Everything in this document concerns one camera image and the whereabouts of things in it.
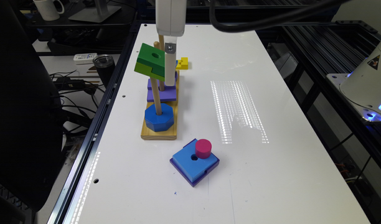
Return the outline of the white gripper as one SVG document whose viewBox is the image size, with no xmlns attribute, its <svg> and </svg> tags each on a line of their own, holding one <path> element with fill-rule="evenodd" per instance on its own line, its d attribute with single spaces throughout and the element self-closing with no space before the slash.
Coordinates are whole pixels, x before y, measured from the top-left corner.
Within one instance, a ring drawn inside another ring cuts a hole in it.
<svg viewBox="0 0 381 224">
<path fill-rule="evenodd" d="M 156 29 L 164 37 L 165 84 L 174 86 L 176 72 L 177 37 L 184 34 L 186 23 L 186 0 L 156 0 Z M 154 42 L 159 49 L 159 42 Z"/>
</svg>

